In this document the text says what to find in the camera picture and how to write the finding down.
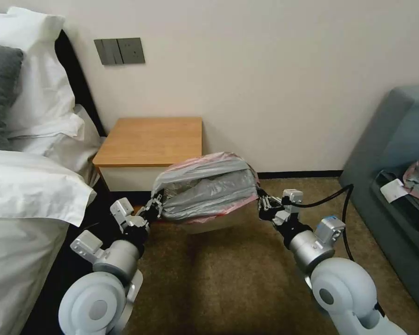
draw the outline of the white drawer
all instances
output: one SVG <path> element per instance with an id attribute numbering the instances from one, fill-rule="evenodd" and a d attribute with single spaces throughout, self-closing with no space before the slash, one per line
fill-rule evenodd
<path id="1" fill-rule="evenodd" d="M 154 180 L 167 167 L 100 167 L 110 191 L 152 191 Z"/>

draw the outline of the brown carpet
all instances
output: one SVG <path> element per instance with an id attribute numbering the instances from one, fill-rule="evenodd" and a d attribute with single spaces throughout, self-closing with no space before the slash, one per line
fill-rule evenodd
<path id="1" fill-rule="evenodd" d="M 313 202 L 339 189 L 336 179 L 262 181 L 269 194 L 284 188 Z M 343 197 L 305 209 L 301 221 L 314 227 L 322 217 L 341 215 Z M 240 224 L 187 235 L 173 224 L 152 227 L 140 261 L 144 284 L 126 334 L 336 334 L 298 277 L 290 251 L 272 225 L 242 208 Z M 390 320 L 419 335 L 419 309 L 409 296 L 355 209 L 347 217 L 356 261 L 373 277 Z M 337 256 L 346 257 L 341 242 Z"/>

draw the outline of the gray plastic bag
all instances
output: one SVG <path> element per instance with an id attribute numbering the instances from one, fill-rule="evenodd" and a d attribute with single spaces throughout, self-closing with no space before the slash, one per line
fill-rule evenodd
<path id="1" fill-rule="evenodd" d="M 247 162 L 222 152 L 170 166 L 158 175 L 152 196 L 164 190 L 164 219 L 205 224 L 256 200 L 258 185 L 257 174 Z"/>

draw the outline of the wooden tabletop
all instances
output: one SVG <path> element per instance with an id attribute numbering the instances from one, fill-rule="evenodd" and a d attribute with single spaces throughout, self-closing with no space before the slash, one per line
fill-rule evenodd
<path id="1" fill-rule="evenodd" d="M 99 149 L 98 167 L 169 166 L 202 155 L 202 118 L 119 119 Z"/>

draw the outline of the gray switch plate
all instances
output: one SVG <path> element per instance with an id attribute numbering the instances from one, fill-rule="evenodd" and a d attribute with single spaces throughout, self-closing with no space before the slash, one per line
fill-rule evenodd
<path id="1" fill-rule="evenodd" d="M 96 50 L 103 65 L 122 64 L 122 57 L 116 39 L 95 40 Z"/>
<path id="2" fill-rule="evenodd" d="M 120 47 L 122 62 L 124 64 L 144 64 L 143 47 L 141 46 L 141 39 L 117 39 Z"/>

